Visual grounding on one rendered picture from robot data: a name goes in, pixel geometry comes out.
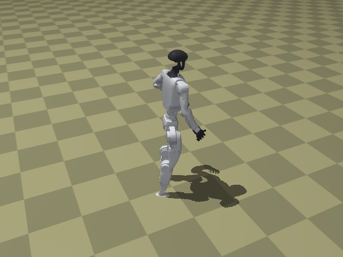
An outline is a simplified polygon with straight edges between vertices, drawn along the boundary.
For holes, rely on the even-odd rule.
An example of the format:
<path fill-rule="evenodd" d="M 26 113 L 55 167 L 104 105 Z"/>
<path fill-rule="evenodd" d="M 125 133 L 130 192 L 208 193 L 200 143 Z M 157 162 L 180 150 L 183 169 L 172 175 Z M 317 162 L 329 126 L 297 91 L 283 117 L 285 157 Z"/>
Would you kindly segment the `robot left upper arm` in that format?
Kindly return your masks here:
<path fill-rule="evenodd" d="M 159 89 L 163 82 L 163 75 L 166 71 L 169 70 L 162 70 L 162 72 L 153 80 L 153 87 Z"/>

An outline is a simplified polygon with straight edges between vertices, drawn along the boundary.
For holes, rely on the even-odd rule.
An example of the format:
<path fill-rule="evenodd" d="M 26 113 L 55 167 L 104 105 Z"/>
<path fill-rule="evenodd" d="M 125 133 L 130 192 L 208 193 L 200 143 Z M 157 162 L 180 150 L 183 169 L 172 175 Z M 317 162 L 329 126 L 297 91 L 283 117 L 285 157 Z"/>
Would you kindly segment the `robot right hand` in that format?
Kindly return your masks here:
<path fill-rule="evenodd" d="M 197 140 L 200 141 L 205 136 L 204 132 L 206 132 L 206 130 L 201 130 L 200 128 L 200 131 L 198 133 L 196 133 L 194 130 L 193 132 L 196 134 Z"/>

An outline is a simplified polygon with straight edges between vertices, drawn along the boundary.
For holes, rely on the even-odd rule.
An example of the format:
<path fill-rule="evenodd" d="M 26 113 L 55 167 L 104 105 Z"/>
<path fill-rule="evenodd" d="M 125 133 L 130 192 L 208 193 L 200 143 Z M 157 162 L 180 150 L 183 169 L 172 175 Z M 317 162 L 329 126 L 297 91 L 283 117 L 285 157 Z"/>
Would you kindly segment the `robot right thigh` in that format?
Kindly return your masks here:
<path fill-rule="evenodd" d="M 172 170 L 176 165 L 182 150 L 181 134 L 180 131 L 175 130 L 174 126 L 170 126 L 166 132 L 166 137 L 167 142 L 170 142 L 168 147 L 169 160 L 162 161 L 160 168 L 163 164 L 167 164 L 169 165 L 170 170 Z"/>

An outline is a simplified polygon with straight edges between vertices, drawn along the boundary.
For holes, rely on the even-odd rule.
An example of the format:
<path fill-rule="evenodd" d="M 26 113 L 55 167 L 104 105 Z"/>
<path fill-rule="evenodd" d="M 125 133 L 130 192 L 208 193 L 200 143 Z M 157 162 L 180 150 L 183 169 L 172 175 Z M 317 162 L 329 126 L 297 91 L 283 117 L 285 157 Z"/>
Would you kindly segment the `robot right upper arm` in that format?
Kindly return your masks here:
<path fill-rule="evenodd" d="M 184 81 L 178 81 L 178 82 L 176 82 L 176 84 L 177 84 L 176 90 L 177 90 L 177 93 L 179 94 L 180 106 L 181 106 L 180 114 L 183 117 L 187 117 L 187 110 L 189 109 L 188 108 L 188 105 L 189 105 L 189 97 L 188 97 L 189 86 Z"/>

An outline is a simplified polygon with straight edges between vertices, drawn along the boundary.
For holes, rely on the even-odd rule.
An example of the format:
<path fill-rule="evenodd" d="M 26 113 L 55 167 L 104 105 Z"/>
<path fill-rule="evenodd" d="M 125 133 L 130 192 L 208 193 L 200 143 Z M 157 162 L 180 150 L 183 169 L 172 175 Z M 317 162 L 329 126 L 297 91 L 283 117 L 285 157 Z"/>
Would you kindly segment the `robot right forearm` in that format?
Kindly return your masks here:
<path fill-rule="evenodd" d="M 185 121 L 188 123 L 189 127 L 193 129 L 196 133 L 200 131 L 200 128 L 198 127 L 198 124 L 194 120 L 193 114 L 191 109 L 187 110 L 187 117 L 185 117 Z"/>

